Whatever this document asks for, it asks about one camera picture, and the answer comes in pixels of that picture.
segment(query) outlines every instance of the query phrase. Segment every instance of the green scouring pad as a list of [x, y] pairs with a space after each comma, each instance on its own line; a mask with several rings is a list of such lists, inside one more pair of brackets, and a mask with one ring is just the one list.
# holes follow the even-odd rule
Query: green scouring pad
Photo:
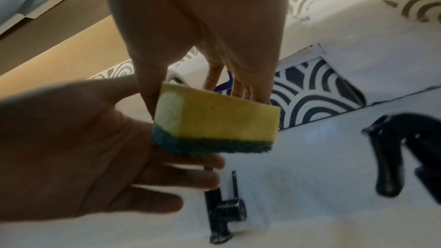
[[174, 153], [260, 153], [271, 150], [280, 108], [164, 82], [153, 139]]

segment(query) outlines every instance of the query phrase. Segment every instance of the hand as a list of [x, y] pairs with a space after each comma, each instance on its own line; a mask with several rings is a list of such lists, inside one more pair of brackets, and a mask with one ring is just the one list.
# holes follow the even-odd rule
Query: hand
[[181, 209], [179, 196], [131, 187], [213, 189], [218, 155], [170, 154], [152, 143], [150, 123], [114, 105], [137, 93], [133, 76], [88, 80], [0, 100], [0, 220]]
[[108, 0], [154, 115], [167, 67], [196, 46], [213, 90], [226, 65], [232, 95], [267, 103], [282, 41], [287, 0]]

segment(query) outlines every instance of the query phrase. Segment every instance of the sponge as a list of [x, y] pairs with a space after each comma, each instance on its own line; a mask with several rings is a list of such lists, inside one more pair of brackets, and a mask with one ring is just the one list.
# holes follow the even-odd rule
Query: sponge
[[164, 82], [153, 140], [175, 153], [267, 152], [279, 120], [279, 107]]

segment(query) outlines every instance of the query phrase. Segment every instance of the black and white backsplash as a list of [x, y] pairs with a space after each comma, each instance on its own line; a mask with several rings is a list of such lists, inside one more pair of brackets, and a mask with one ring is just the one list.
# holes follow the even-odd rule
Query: black and white backsplash
[[[230, 95], [231, 88], [221, 93]], [[277, 72], [271, 104], [281, 108], [281, 130], [363, 107], [356, 89], [322, 58]]]

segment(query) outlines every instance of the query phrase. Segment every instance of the faucet handle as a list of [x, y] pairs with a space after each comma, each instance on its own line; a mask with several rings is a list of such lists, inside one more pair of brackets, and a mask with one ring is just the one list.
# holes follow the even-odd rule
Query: faucet handle
[[232, 172], [234, 198], [222, 201], [216, 207], [216, 216], [223, 222], [240, 222], [247, 219], [247, 208], [243, 199], [239, 198], [236, 171]]

